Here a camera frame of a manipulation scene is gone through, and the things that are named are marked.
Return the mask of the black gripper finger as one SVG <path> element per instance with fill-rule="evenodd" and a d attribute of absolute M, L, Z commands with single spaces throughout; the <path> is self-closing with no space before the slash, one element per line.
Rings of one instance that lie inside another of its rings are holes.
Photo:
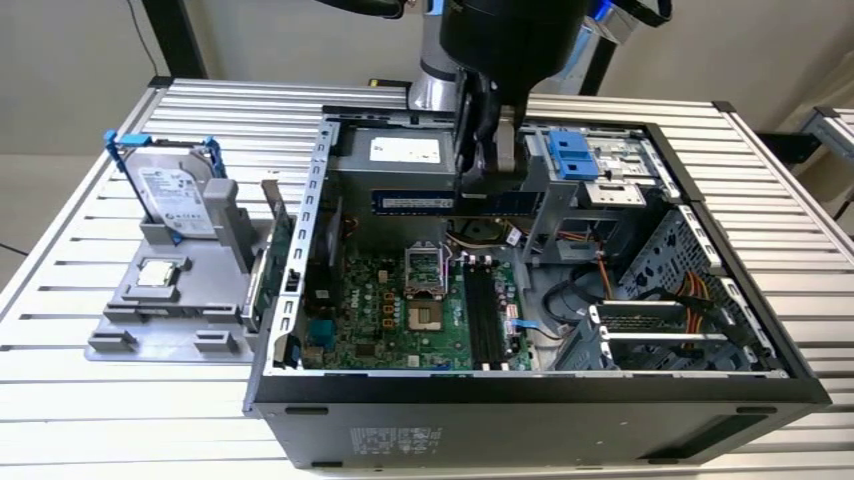
<path fill-rule="evenodd" d="M 485 198 L 518 189 L 529 160 L 519 140 L 535 82 L 526 77 L 491 79 L 463 73 L 457 82 L 454 128 L 455 190 Z"/>

